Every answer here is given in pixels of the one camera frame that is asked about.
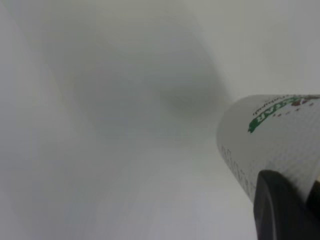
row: white surface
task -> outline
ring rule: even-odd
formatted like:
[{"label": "white surface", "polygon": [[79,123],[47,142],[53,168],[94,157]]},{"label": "white surface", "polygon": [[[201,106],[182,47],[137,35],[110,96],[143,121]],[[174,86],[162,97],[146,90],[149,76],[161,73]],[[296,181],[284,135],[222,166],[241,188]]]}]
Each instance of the white surface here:
[{"label": "white surface", "polygon": [[2,3],[2,239],[256,239],[215,126],[319,92],[316,1]]}]

